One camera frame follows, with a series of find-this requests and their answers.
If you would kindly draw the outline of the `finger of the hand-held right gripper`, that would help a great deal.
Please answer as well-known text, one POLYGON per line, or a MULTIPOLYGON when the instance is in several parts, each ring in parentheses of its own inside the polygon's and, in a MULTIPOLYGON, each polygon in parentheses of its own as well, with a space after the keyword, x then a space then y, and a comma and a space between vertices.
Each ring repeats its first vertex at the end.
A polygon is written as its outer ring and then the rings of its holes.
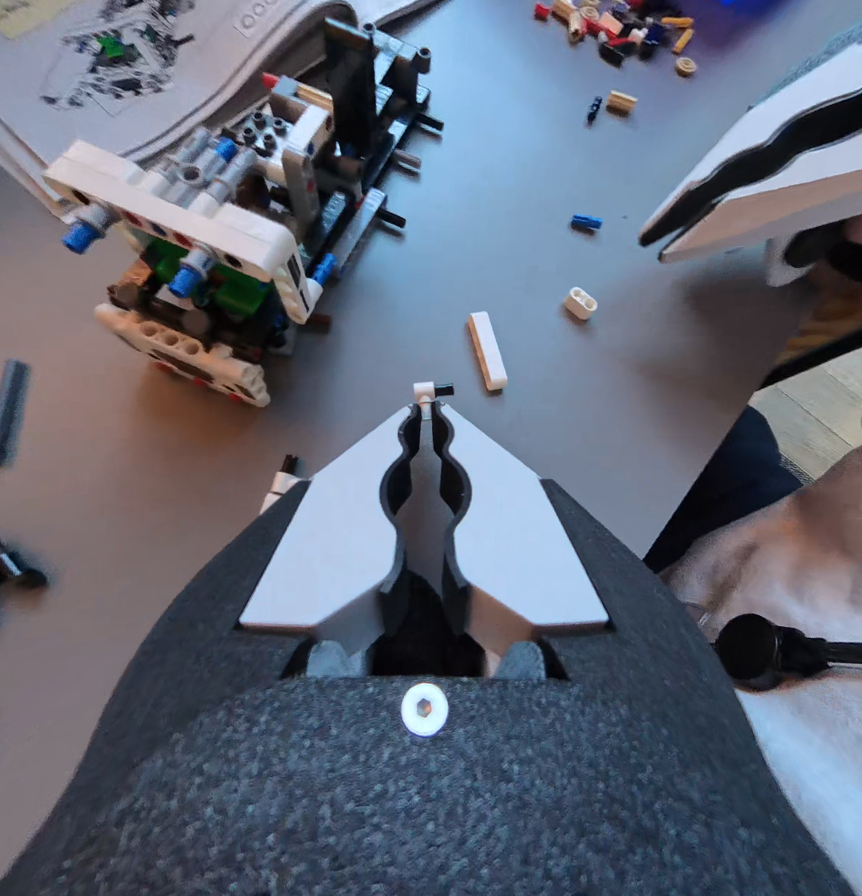
POLYGON ((862 273, 862 116, 743 116, 659 207, 659 262, 763 243, 768 282, 862 273))
MULTIPOLYGON (((737 122, 743 116, 763 118, 767 125, 779 125, 793 116, 862 116, 862 46, 846 47, 752 106, 737 122)), ((658 241, 659 208, 640 230, 640 245, 658 241)))

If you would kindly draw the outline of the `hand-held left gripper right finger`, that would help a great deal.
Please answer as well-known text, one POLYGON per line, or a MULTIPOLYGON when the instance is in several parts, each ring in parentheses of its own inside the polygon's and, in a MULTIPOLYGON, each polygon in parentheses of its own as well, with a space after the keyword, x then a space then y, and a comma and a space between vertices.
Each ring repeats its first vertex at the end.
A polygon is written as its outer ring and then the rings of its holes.
POLYGON ((445 402, 431 408, 449 621, 504 658, 516 643, 599 633, 608 613, 537 473, 445 402))

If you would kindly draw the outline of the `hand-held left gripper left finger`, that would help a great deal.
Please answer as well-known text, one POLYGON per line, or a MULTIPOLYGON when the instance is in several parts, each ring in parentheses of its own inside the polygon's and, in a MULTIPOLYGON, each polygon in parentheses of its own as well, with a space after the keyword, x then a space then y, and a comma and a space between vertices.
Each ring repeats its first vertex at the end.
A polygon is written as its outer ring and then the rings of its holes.
POLYGON ((373 648, 408 609, 405 537, 398 512, 412 492, 420 445, 417 405, 397 410, 304 488, 277 500, 292 510, 240 617, 248 633, 310 639, 319 673, 371 673, 373 648))

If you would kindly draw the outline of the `small white lego pin connector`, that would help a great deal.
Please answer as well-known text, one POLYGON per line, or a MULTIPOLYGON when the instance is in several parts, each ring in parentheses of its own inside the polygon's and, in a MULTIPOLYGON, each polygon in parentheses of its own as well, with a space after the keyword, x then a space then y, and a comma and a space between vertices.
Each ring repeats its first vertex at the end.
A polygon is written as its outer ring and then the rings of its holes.
POLYGON ((432 419, 432 409, 437 399, 454 395, 453 384, 435 384, 434 382, 415 383, 414 400, 421 411, 423 421, 432 419))

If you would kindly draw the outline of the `white lego piece black pin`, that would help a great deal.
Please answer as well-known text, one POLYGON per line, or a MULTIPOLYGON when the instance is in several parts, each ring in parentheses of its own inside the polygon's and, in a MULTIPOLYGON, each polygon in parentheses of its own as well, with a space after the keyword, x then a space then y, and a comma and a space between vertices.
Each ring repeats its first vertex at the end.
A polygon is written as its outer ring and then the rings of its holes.
POLYGON ((278 471, 274 474, 271 487, 262 501, 259 513, 263 514, 271 508, 281 497, 285 496, 291 488, 300 483, 309 483, 312 476, 298 476, 299 456, 286 454, 278 471))

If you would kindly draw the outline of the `pile of coloured lego pieces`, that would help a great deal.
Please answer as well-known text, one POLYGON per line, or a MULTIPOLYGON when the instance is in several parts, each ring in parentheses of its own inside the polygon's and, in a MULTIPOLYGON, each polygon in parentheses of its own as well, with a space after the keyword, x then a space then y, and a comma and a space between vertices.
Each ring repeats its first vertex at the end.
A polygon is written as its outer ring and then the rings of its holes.
POLYGON ((589 40, 599 58, 617 69, 631 58, 648 63, 661 50, 669 52, 680 77, 690 78, 698 68, 686 55, 694 17, 676 2, 543 1, 534 3, 533 19, 555 21, 572 47, 589 40))

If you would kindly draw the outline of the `long white lego beam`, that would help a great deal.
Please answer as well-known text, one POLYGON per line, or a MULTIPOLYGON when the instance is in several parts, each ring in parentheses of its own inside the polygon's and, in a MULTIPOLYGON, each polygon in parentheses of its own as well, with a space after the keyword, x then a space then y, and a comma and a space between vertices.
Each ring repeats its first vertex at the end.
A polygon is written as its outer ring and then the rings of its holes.
POLYGON ((489 314, 470 314, 468 328, 487 390, 503 391, 507 385, 507 374, 489 314))

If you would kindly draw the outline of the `white and black lego vehicle model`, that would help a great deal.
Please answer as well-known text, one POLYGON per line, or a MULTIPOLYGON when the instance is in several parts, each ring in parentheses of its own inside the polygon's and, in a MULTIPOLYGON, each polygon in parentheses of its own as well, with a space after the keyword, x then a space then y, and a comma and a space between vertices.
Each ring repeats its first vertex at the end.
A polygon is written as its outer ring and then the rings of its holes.
POLYGON ((266 97, 219 131, 193 129, 148 167, 76 140, 45 170, 74 205, 63 245, 82 255, 112 230, 137 257, 94 316, 155 364, 237 402, 270 402, 264 362, 302 328, 376 223, 402 230, 379 181, 429 115, 432 54, 373 23, 325 18, 323 91, 264 73, 266 97))

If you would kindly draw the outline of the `dark grey lego tube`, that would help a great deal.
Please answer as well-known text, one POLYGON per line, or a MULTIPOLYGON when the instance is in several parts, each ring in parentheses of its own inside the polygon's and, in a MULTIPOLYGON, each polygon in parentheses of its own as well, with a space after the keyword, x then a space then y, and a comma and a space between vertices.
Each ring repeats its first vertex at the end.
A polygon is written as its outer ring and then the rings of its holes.
POLYGON ((0 468, 11 462, 20 435, 30 383, 30 365, 8 359, 0 379, 0 468))

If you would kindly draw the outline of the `lego instruction booklet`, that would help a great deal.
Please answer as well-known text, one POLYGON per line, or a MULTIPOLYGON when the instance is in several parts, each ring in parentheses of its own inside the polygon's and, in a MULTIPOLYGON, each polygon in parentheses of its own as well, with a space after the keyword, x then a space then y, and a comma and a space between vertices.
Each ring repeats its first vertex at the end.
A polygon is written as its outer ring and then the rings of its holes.
POLYGON ((324 58, 325 18, 383 25, 412 1, 79 1, 0 34, 0 166, 57 216, 44 172, 76 140, 146 161, 246 104, 259 75, 324 58))

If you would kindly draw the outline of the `person's dark trouser leg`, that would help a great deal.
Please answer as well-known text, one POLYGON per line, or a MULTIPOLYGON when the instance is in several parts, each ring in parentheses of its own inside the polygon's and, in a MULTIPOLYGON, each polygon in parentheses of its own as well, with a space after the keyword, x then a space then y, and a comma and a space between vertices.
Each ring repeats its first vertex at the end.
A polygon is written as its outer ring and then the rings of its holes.
POLYGON ((761 412, 746 407, 674 511, 643 561, 655 574, 697 540, 783 499, 803 486, 783 465, 761 412))

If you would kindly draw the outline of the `person's white shirt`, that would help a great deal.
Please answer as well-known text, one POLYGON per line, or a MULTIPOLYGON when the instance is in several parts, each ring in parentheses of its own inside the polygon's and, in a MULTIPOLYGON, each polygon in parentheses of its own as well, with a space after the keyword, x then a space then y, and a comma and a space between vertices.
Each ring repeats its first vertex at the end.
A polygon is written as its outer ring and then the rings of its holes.
MULTIPOLYGON (((661 573, 714 641, 756 613, 834 643, 862 643, 862 446, 814 483, 697 539, 661 573)), ((862 666, 767 691, 737 687, 789 803, 862 894, 862 666)))

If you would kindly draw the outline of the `yellow paper note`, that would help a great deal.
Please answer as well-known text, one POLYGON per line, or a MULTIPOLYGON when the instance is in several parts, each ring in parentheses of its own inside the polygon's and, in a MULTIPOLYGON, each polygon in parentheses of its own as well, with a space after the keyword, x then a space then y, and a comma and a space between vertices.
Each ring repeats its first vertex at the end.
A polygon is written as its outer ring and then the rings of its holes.
POLYGON ((66 1, 0 1, 0 34, 17 39, 51 21, 68 4, 66 1))

